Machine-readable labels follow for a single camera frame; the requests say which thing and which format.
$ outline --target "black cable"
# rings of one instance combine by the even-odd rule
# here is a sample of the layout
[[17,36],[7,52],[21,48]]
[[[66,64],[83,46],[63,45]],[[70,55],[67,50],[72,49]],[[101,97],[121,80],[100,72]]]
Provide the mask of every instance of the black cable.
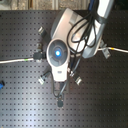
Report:
[[62,96],[62,93],[63,93],[65,87],[67,86],[68,82],[69,82],[69,77],[67,78],[66,82],[64,83],[63,88],[61,89],[61,91],[58,93],[58,95],[56,95],[56,94],[55,94],[55,91],[54,91],[54,90],[55,90],[55,82],[54,82],[54,79],[53,79],[53,74],[52,74],[51,71],[48,71],[48,72],[46,72],[45,74],[47,74],[47,73],[50,73],[50,74],[51,74],[52,85],[53,85],[53,95],[54,95],[56,98],[59,98],[60,96]]
[[[79,65],[79,63],[80,63],[80,61],[81,61],[81,58],[82,58],[82,55],[83,55],[83,52],[84,52],[85,47],[88,46],[88,47],[92,48],[92,47],[94,47],[94,45],[96,44],[96,30],[95,30],[95,17],[94,17],[94,14],[95,14],[95,12],[97,12],[98,5],[99,5],[99,0],[95,0],[95,1],[94,1],[94,4],[93,4],[92,11],[90,11],[90,12],[87,14],[87,16],[83,17],[81,20],[79,20],[77,23],[75,23],[75,24],[73,25],[73,27],[70,29],[70,31],[69,31],[69,33],[68,33],[68,35],[67,35],[67,44],[68,44],[68,47],[69,47],[69,49],[71,50],[71,52],[73,52],[73,54],[74,54],[74,56],[75,56],[75,57],[74,57],[74,60],[73,60],[73,62],[72,62],[72,64],[71,64],[70,73],[71,73],[71,71],[73,71],[73,72],[76,71],[76,69],[77,69],[77,67],[78,67],[78,65]],[[69,45],[69,36],[70,36],[71,31],[73,30],[73,28],[74,28],[77,24],[79,24],[80,22],[82,22],[84,19],[86,19],[86,22],[83,23],[77,30],[75,30],[75,32],[72,34],[72,37],[71,37],[71,42],[72,42],[72,43],[78,43],[76,50],[74,50],[74,49],[71,48],[70,45]],[[76,35],[76,34],[78,33],[78,31],[79,31],[80,29],[82,29],[85,25],[87,25],[87,27],[86,27],[85,31],[83,32],[82,36],[80,37],[80,40],[74,41],[73,38],[75,37],[75,35]],[[88,39],[89,39],[89,36],[90,36],[90,33],[91,33],[92,28],[94,29],[95,38],[94,38],[93,44],[92,44],[92,45],[88,45],[87,42],[88,42]],[[84,41],[85,41],[85,45],[84,45],[83,49],[82,49],[80,52],[78,52],[77,50],[78,50],[78,48],[79,48],[79,44],[80,44],[80,42],[81,42],[83,39],[84,39]],[[77,55],[77,54],[80,54],[80,57],[79,57],[79,59],[77,60],[76,65],[74,66],[74,63],[75,63],[76,55]]]

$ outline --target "metal bracket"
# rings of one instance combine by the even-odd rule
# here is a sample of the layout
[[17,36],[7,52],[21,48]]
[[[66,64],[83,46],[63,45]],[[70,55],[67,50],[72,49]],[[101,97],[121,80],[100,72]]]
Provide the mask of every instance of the metal bracket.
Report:
[[107,44],[105,44],[103,40],[101,40],[100,48],[103,49],[102,52],[103,52],[105,58],[108,59],[111,56],[111,54],[107,48]]

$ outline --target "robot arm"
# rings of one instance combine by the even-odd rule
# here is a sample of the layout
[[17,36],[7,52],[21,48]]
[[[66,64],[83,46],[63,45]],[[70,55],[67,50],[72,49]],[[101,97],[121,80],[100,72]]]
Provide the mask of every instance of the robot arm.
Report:
[[[102,38],[105,22],[110,14],[113,3],[114,0],[95,0],[94,4],[97,4],[97,7],[96,10],[91,13],[91,16],[93,15],[94,25],[91,26],[88,36],[85,33],[85,30],[88,28],[90,23],[87,22],[86,18],[81,17],[68,8],[64,11],[61,11],[56,17],[51,30],[52,40],[47,48],[47,59],[52,67],[52,73],[55,81],[63,82],[67,79],[67,68],[70,61],[70,51],[74,54],[75,52],[80,53],[82,51],[82,56],[84,58],[90,58],[96,54],[100,45],[100,40]],[[76,42],[74,43],[71,39],[73,33],[76,31],[77,33],[73,37],[73,41]],[[60,41],[62,43],[59,43],[60,46],[55,45],[55,41]],[[67,52],[64,52],[64,49],[61,46],[63,44],[65,44],[65,49],[67,49]]]

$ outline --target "perforated metal surface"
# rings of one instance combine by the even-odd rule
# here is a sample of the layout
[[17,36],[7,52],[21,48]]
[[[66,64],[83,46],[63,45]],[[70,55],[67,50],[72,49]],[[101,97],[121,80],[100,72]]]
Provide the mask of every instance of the perforated metal surface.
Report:
[[[30,57],[41,41],[37,31],[50,32],[56,11],[0,12],[0,60]],[[103,39],[109,46],[128,49],[128,12],[112,12]],[[70,82],[64,108],[58,109],[51,93],[51,79],[41,86],[37,79],[48,66],[18,62],[0,65],[0,126],[10,127],[128,127],[128,54],[102,52],[82,60],[81,86]]]

